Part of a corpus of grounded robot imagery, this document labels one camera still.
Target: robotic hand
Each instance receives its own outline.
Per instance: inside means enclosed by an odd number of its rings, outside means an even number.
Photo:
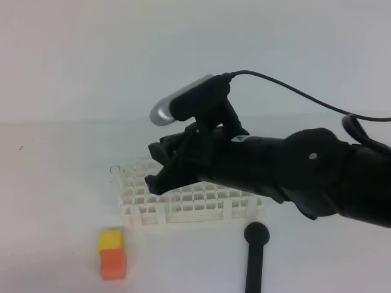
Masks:
[[[254,137],[244,130],[227,96],[230,81],[251,74],[284,86],[322,106],[345,114],[343,127],[359,144],[341,142],[324,128],[299,131],[286,139]],[[163,165],[145,178],[150,192],[209,181],[292,201],[308,218],[340,214],[391,227],[391,149],[370,139],[357,119],[371,118],[337,109],[253,71],[208,75],[161,100],[151,121],[159,126],[195,117],[184,132],[149,145]]]

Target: white backdrop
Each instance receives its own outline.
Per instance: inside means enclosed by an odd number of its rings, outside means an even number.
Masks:
[[[207,73],[270,74],[349,110],[391,109],[388,0],[0,0],[0,123],[145,117]],[[253,77],[240,115],[324,109]]]

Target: black knob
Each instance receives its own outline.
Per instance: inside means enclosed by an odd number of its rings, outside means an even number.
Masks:
[[[250,223],[244,229],[244,238],[249,243],[245,293],[260,293],[262,285],[263,246],[269,242],[269,230],[262,223]]]

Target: stacked blocks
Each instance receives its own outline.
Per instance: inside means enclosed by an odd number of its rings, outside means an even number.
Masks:
[[[125,241],[121,230],[102,231],[98,253],[101,256],[100,275],[103,280],[126,278]]]

